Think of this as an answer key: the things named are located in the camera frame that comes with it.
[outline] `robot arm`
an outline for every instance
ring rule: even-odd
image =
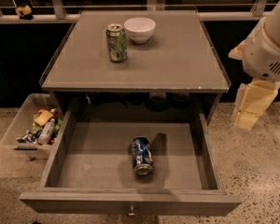
[[[234,126],[250,130],[280,88],[280,2],[229,57],[242,60],[244,71],[253,78],[238,90],[233,112]]]

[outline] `drawer handle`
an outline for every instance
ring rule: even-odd
[[[133,205],[131,205],[131,212],[128,213],[128,217],[136,217],[136,214],[133,211]]]

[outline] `plastic bin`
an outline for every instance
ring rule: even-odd
[[[20,150],[19,154],[29,156],[30,158],[45,159],[48,157],[51,146],[40,146],[38,144],[24,143],[20,144],[17,139],[24,136],[26,131],[32,130],[34,122],[34,113],[40,109],[52,109],[54,107],[49,94],[45,93],[33,93],[28,95],[24,103],[22,104],[16,117],[12,120],[6,133],[4,134],[1,144],[7,148],[14,147],[37,147],[37,150]]]

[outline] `green soda can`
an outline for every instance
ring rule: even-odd
[[[112,62],[127,59],[127,38],[121,24],[109,24],[105,32],[109,57]]]

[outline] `soda can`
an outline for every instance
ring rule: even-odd
[[[127,38],[123,26],[109,24],[105,34],[110,60],[118,63],[127,59]]]
[[[153,167],[149,142],[145,137],[136,137],[131,143],[133,170],[138,175],[147,175]]]

